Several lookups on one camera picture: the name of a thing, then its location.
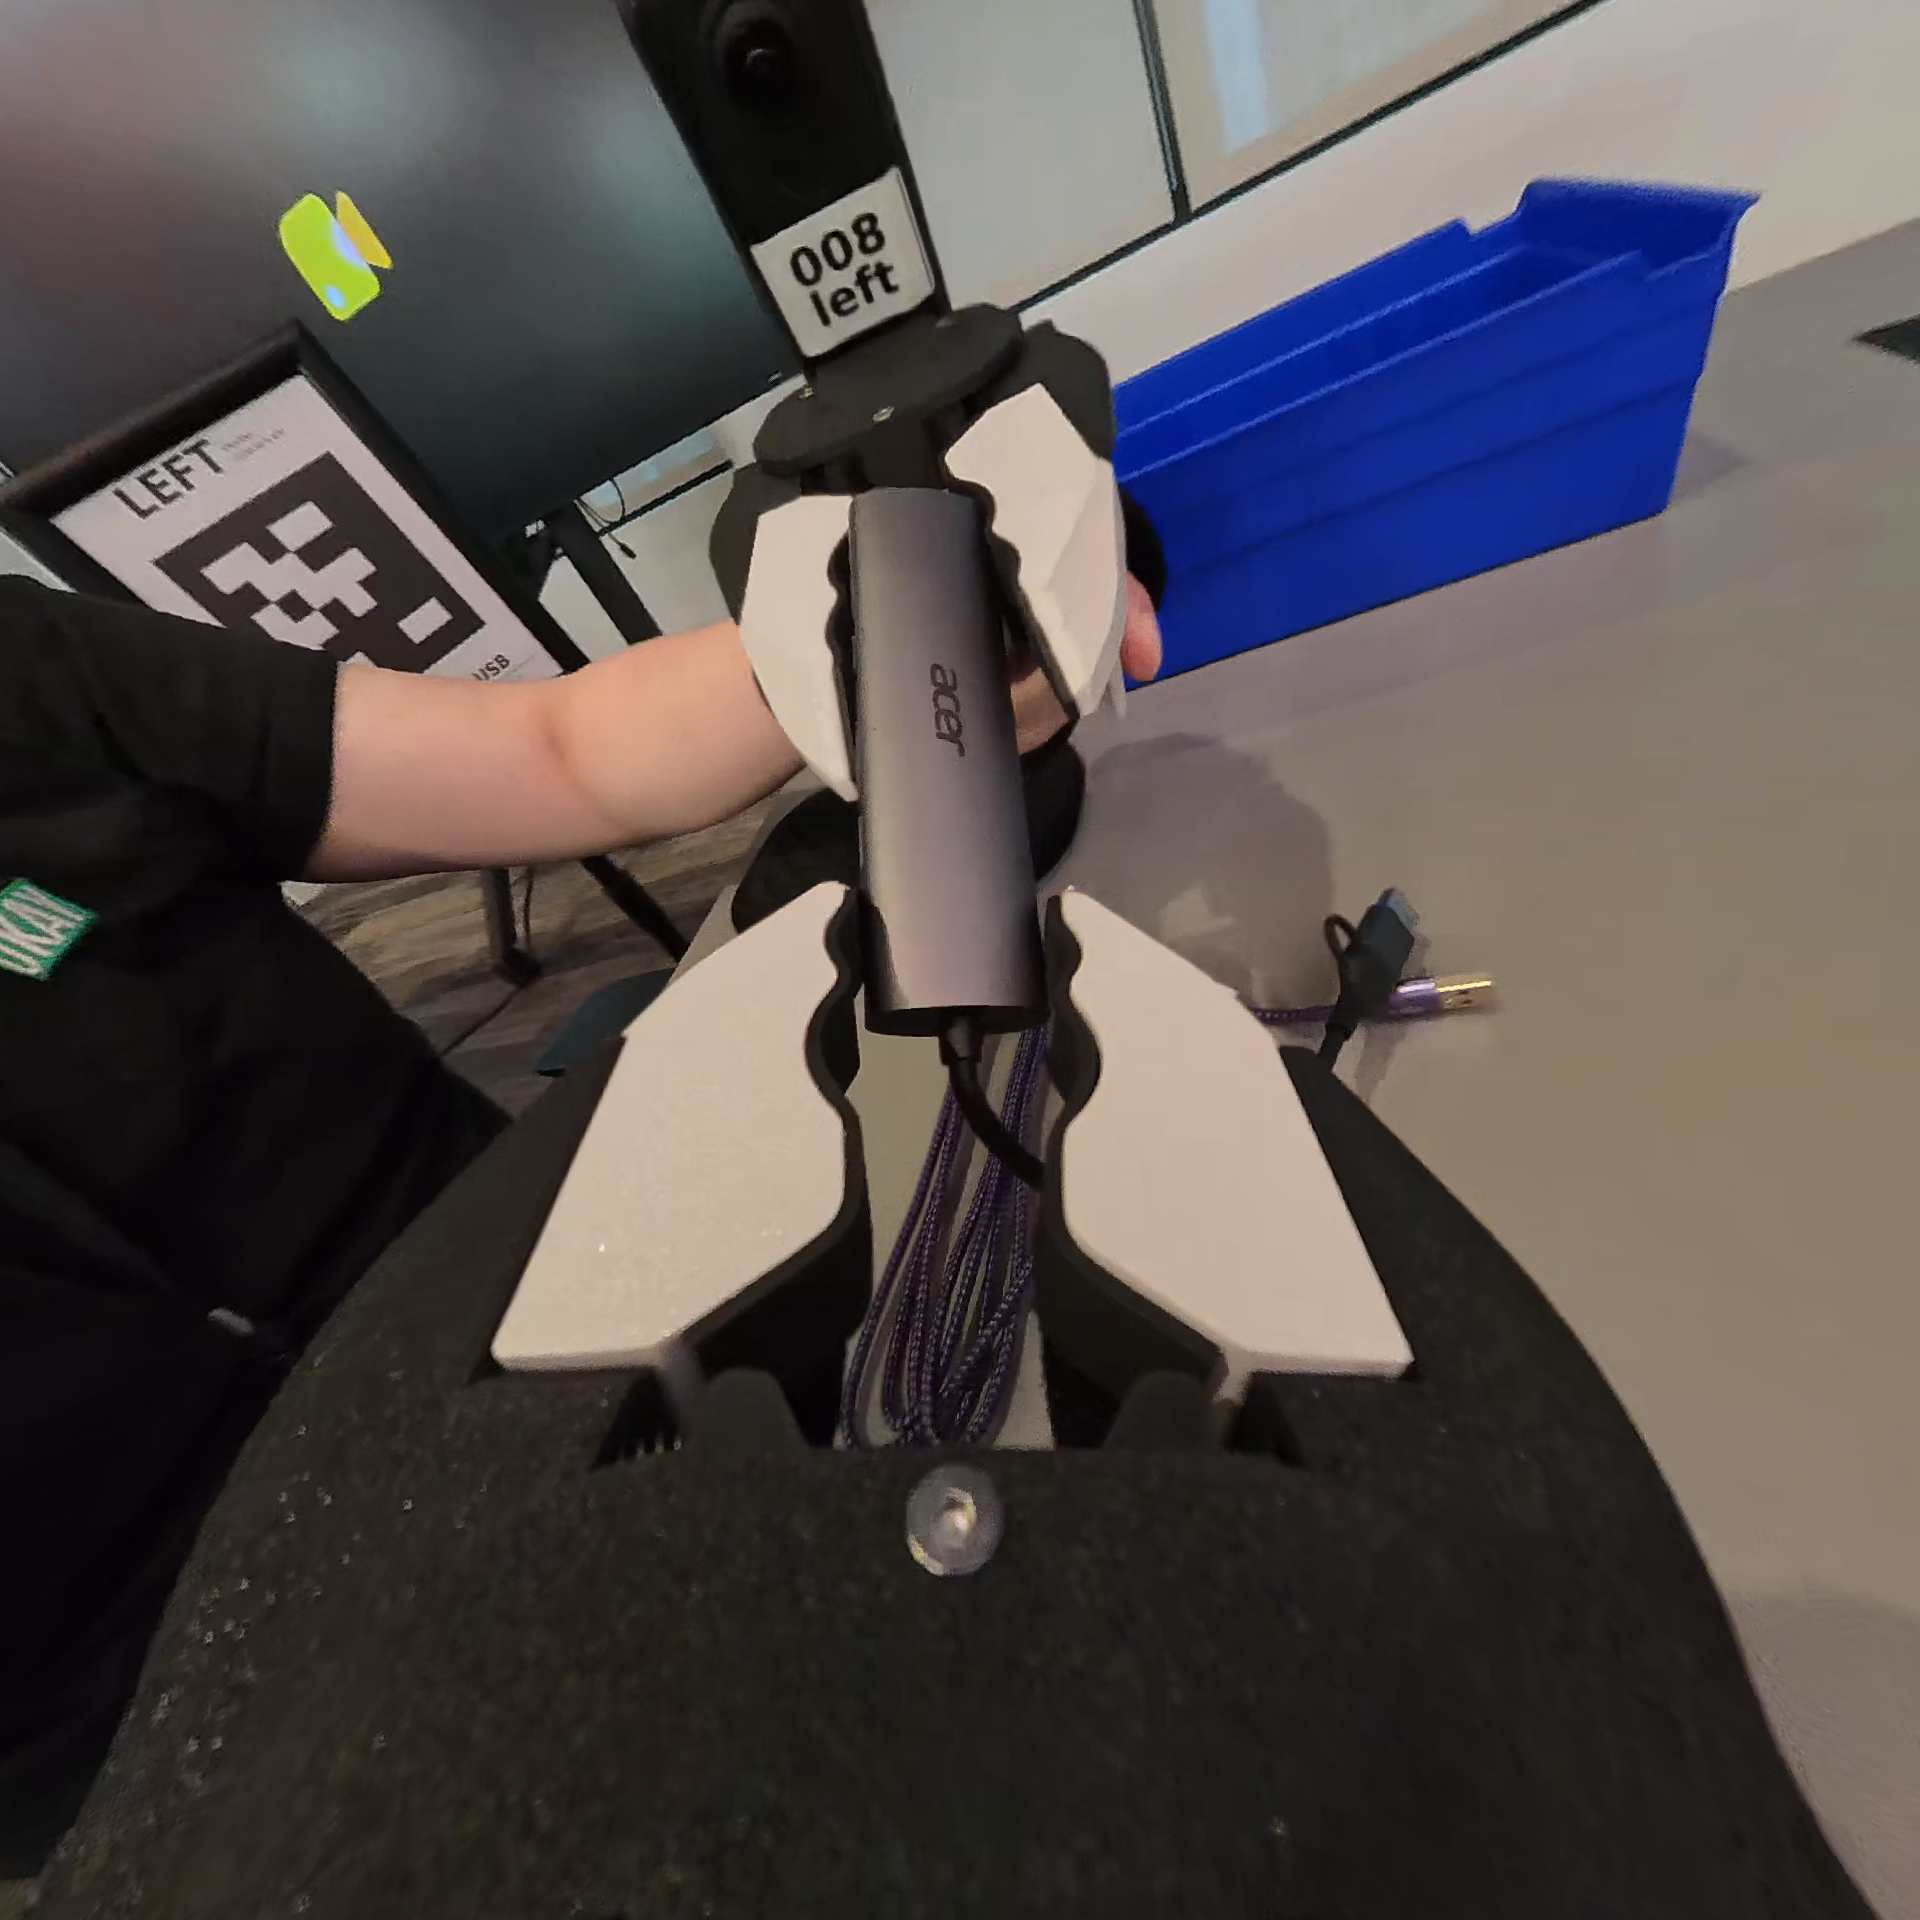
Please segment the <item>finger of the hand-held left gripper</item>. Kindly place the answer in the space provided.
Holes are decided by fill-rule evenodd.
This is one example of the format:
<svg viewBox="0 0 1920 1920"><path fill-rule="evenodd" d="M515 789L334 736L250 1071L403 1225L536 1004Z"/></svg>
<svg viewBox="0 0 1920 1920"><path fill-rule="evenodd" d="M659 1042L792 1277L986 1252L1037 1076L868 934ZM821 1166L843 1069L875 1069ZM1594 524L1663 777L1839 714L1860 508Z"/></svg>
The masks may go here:
<svg viewBox="0 0 1920 1920"><path fill-rule="evenodd" d="M851 497L813 493L756 518L737 630L756 687L805 768L858 798L848 698L832 649L832 555L851 537Z"/></svg>
<svg viewBox="0 0 1920 1920"><path fill-rule="evenodd" d="M995 401L947 447L947 479L986 520L1003 580L1045 671L1076 718L1118 687L1130 617L1122 497L1040 385Z"/></svg>

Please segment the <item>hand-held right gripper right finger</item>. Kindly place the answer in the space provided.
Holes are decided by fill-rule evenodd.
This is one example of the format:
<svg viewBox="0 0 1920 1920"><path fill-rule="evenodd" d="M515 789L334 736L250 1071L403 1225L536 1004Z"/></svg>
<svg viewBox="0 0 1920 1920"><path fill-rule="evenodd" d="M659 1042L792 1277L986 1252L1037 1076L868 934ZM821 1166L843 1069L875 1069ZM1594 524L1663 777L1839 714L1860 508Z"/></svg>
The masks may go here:
<svg viewBox="0 0 1920 1920"><path fill-rule="evenodd" d="M1087 1380L1402 1379L1402 1323L1267 1027L1082 890L1046 901L1035 1308Z"/></svg>

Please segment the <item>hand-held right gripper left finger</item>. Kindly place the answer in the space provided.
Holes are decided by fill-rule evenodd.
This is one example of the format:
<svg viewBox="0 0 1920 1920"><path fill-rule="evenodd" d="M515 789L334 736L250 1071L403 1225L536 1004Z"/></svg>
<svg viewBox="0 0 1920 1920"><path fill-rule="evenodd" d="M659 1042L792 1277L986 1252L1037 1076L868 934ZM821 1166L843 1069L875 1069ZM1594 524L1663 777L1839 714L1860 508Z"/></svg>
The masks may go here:
<svg viewBox="0 0 1920 1920"><path fill-rule="evenodd" d="M854 996L832 879L663 988L493 1334L500 1373L796 1379L844 1350L873 1290Z"/></svg>

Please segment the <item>grey usb hub with cable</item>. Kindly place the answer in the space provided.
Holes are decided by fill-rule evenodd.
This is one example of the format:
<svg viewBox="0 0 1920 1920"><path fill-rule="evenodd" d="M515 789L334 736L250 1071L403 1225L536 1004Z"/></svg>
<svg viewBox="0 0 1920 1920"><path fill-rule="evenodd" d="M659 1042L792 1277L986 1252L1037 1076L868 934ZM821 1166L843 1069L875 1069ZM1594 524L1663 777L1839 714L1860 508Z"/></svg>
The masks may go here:
<svg viewBox="0 0 1920 1920"><path fill-rule="evenodd" d="M864 493L848 562L868 1021L934 1034L958 1116L1045 1190L1059 1112L1046 905L979 508L947 490Z"/></svg>

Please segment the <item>blue plastic bin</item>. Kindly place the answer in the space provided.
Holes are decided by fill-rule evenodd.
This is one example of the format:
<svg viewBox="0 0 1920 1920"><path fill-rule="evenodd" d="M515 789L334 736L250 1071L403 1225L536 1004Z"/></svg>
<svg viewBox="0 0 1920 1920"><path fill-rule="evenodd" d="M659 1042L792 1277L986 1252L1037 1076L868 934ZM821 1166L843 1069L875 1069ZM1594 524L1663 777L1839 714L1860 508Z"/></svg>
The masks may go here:
<svg viewBox="0 0 1920 1920"><path fill-rule="evenodd" d="M1122 381L1162 677L1668 512L1752 204L1535 179Z"/></svg>

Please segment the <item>black mesh elbow pad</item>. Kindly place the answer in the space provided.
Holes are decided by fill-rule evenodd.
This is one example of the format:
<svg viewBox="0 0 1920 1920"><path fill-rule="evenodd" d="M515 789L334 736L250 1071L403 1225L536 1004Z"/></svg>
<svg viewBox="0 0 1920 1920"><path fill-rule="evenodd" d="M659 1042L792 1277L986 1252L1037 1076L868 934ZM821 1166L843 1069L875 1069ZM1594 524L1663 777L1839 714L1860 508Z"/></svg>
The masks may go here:
<svg viewBox="0 0 1920 1920"><path fill-rule="evenodd" d="M1061 736L1020 757L1020 798L1035 879L1046 879L1071 848L1086 815L1087 770ZM792 804L752 844L731 890L731 926L774 919L821 883L858 886L858 804L824 789Z"/></svg>

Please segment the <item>person's left forearm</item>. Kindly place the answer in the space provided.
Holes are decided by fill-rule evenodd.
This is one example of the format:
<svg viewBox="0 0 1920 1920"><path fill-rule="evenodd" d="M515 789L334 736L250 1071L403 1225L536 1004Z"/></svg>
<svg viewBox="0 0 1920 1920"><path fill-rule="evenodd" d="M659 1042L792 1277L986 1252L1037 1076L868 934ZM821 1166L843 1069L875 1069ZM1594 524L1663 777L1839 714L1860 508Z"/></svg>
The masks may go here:
<svg viewBox="0 0 1920 1920"><path fill-rule="evenodd" d="M801 768L729 622L642 641L555 681L347 666L326 826L301 878L603 859L712 831Z"/></svg>

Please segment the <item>person's left hand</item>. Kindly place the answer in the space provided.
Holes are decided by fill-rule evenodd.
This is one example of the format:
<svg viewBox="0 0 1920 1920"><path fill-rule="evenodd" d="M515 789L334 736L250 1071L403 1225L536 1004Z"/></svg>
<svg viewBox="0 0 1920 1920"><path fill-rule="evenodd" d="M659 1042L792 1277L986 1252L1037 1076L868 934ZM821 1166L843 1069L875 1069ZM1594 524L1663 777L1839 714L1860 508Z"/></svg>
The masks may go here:
<svg viewBox="0 0 1920 1920"><path fill-rule="evenodd" d="M1115 649L1114 687L1118 681L1148 686L1162 668L1162 630L1157 604L1136 574L1127 574L1127 625ZM1008 656L1008 698L1016 714L1016 745L1020 757L1035 757L1045 748L1061 740L1082 718L1090 718L1108 693L1098 693L1090 707L1070 707L1046 676L1046 656L1040 649L1020 649Z"/></svg>

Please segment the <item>window with white blinds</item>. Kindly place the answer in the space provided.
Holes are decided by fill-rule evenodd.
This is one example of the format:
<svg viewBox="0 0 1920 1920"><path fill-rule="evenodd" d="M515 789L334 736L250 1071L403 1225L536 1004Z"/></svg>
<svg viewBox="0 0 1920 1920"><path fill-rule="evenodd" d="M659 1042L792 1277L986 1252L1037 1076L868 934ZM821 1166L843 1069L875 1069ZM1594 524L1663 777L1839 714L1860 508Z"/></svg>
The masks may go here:
<svg viewBox="0 0 1920 1920"><path fill-rule="evenodd" d="M868 4L948 296L1018 305L1570 4Z"/></svg>

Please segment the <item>large black monitor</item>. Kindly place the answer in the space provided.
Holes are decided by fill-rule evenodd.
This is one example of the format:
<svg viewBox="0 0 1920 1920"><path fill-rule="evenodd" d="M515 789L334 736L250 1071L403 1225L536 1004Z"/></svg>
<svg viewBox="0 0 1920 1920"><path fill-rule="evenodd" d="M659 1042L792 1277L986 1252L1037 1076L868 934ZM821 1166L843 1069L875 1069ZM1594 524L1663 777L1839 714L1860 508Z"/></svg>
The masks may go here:
<svg viewBox="0 0 1920 1920"><path fill-rule="evenodd" d="M796 373L616 4L3 4L3 463L292 323L486 538Z"/></svg>

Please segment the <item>framed marker sign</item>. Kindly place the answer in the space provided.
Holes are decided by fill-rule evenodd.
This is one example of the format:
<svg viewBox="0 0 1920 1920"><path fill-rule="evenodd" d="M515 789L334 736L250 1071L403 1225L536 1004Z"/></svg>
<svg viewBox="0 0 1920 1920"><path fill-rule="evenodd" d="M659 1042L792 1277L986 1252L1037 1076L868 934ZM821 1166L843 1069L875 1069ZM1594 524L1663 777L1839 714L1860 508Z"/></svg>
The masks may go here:
<svg viewBox="0 0 1920 1920"><path fill-rule="evenodd" d="M585 652L301 323L3 485L59 586L336 666L553 681Z"/></svg>

